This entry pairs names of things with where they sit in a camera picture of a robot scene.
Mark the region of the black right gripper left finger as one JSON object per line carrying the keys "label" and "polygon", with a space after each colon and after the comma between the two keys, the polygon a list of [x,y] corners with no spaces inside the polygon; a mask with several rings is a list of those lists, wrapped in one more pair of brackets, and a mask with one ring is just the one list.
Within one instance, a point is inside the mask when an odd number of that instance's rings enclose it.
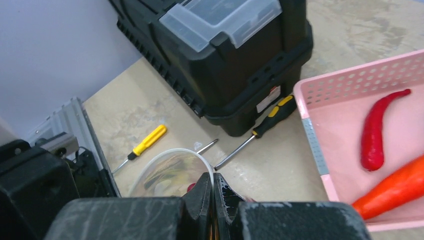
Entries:
{"label": "black right gripper left finger", "polygon": [[79,198],[52,222],[46,240],[208,240],[212,181],[203,173],[182,197]]}

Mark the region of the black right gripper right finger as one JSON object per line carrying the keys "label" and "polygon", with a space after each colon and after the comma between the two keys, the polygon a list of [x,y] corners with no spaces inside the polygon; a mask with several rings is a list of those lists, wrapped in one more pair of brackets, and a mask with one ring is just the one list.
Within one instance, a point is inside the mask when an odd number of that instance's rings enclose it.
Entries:
{"label": "black right gripper right finger", "polygon": [[215,229],[221,240],[370,240],[359,214],[332,201],[249,202],[214,174]]}

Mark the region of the clear dotted zip top bag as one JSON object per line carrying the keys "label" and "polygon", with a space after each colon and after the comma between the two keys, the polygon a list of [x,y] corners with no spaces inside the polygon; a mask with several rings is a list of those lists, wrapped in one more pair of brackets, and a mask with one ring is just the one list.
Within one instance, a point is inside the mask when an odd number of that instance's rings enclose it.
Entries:
{"label": "clear dotted zip top bag", "polygon": [[198,152],[172,148],[150,160],[132,185],[130,197],[182,197],[201,176],[214,185],[214,170]]}

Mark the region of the pink perforated plastic basket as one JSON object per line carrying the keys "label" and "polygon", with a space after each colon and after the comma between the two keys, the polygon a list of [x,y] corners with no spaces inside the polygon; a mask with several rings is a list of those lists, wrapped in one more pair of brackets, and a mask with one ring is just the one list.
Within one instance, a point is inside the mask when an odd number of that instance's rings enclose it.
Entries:
{"label": "pink perforated plastic basket", "polygon": [[294,97],[330,201],[351,204],[424,153],[424,52],[299,81]]}

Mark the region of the purple grape bunch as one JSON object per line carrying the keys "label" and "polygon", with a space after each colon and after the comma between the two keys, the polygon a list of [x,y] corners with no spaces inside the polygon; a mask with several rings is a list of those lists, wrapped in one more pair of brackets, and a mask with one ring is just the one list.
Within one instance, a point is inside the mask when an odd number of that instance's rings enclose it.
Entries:
{"label": "purple grape bunch", "polygon": [[190,184],[188,187],[187,187],[187,192],[189,192],[189,191],[191,191],[193,188],[194,188],[194,186],[196,185],[196,183],[192,183],[192,184]]}

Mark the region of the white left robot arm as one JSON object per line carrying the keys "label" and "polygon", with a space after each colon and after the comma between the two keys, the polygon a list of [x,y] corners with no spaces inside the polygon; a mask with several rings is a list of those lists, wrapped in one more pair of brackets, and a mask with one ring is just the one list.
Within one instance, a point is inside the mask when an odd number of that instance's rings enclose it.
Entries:
{"label": "white left robot arm", "polygon": [[117,197],[109,171],[79,147],[49,152],[22,139],[0,147],[0,238],[42,240],[58,212],[80,198]]}

